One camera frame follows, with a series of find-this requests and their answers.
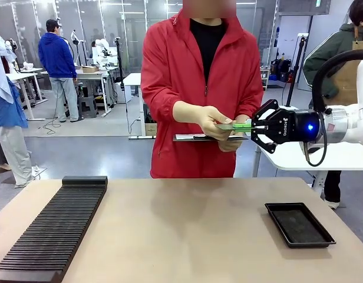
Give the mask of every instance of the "glass wall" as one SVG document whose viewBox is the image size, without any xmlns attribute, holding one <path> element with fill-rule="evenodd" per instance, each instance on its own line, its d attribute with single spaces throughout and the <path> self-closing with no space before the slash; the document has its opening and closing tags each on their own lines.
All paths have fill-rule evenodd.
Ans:
<svg viewBox="0 0 363 283">
<path fill-rule="evenodd" d="M 236 3 L 242 27 L 258 39 L 262 64 L 269 64 L 278 0 L 237 0 Z M 71 40 L 73 30 L 78 39 L 85 41 L 87 57 L 91 54 L 92 41 L 105 38 L 111 47 L 115 47 L 114 40 L 119 37 L 124 73 L 128 74 L 141 69 L 147 29 L 177 14 L 182 6 L 182 0 L 16 0 L 0 5 L 0 34 L 20 44 L 19 62 L 39 65 L 37 45 L 46 32 L 45 22 L 59 18 L 62 36 L 72 46 L 74 61 L 79 63 L 78 51 Z M 82 51 L 80 46 L 81 62 L 84 63 Z"/>
</svg>

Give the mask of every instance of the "hand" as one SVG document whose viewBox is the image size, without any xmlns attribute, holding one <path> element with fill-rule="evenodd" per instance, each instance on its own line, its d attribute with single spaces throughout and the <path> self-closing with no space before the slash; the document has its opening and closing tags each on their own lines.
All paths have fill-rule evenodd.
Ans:
<svg viewBox="0 0 363 283">
<path fill-rule="evenodd" d="M 243 137 L 243 133 L 232 133 L 234 136 Z M 243 140 L 224 140 L 219 141 L 218 146 L 221 152 L 236 152 L 242 145 Z"/>
<path fill-rule="evenodd" d="M 214 137 L 216 140 L 227 140 L 231 131 L 221 130 L 216 127 L 217 122 L 220 124 L 230 124 L 233 121 L 221 114 L 216 107 L 204 106 L 196 111 L 197 124 L 207 136 Z"/>
</svg>

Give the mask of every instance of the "jacket sleeve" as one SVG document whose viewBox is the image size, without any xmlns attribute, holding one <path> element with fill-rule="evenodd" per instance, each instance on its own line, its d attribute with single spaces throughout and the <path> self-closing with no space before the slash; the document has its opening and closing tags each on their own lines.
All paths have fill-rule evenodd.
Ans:
<svg viewBox="0 0 363 283">
<path fill-rule="evenodd" d="M 47 69 L 47 66 L 45 65 L 44 55 L 42 53 L 42 48 L 41 48 L 40 42 L 38 44 L 38 53 L 39 53 L 39 59 L 40 59 L 41 64 L 44 66 L 45 69 Z"/>
<path fill-rule="evenodd" d="M 73 78 L 76 78 L 77 73 L 75 72 L 74 61 L 73 61 L 73 57 L 70 53 L 69 46 L 62 38 L 60 38 L 60 40 L 61 40 L 61 46 L 62 46 L 62 52 L 64 55 L 64 59 L 69 66 L 69 70 L 70 70 Z"/>
<path fill-rule="evenodd" d="M 249 54 L 247 58 L 250 59 L 250 73 L 248 74 L 247 80 L 243 79 L 246 85 L 241 88 L 243 92 L 240 96 L 235 117 L 238 115 L 247 115 L 251 118 L 255 111 L 259 109 L 264 95 L 260 73 L 260 53 L 256 39 L 252 35 L 250 36 L 248 50 Z"/>
<path fill-rule="evenodd" d="M 153 25 L 144 39 L 141 89 L 155 121 L 174 121 L 173 107 L 181 99 L 172 90 L 166 42 L 160 28 L 159 24 Z"/>
<path fill-rule="evenodd" d="M 307 57 L 303 65 L 303 73 L 310 87 L 312 87 L 312 82 L 323 64 L 337 55 L 341 42 L 342 37 L 340 36 L 340 32 L 337 32 L 326 39 Z M 335 97 L 338 92 L 339 90 L 332 79 L 327 77 L 323 82 L 322 95 L 327 98 L 332 98 Z"/>
</svg>

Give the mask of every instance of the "black pants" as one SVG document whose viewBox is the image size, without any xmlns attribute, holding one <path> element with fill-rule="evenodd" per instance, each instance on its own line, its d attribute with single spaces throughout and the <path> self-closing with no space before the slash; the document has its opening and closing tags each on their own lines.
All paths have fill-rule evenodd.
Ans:
<svg viewBox="0 0 363 283">
<path fill-rule="evenodd" d="M 340 202 L 340 175 L 341 171 L 329 171 L 324 183 L 325 199 L 329 202 Z"/>
</svg>

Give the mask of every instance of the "black rectangular tray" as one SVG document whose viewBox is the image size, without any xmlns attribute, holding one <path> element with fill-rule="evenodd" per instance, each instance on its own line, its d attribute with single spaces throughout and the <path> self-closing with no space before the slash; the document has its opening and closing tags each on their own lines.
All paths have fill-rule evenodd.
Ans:
<svg viewBox="0 0 363 283">
<path fill-rule="evenodd" d="M 265 207 L 288 247 L 326 248 L 336 244 L 304 203 L 266 203 Z"/>
</svg>

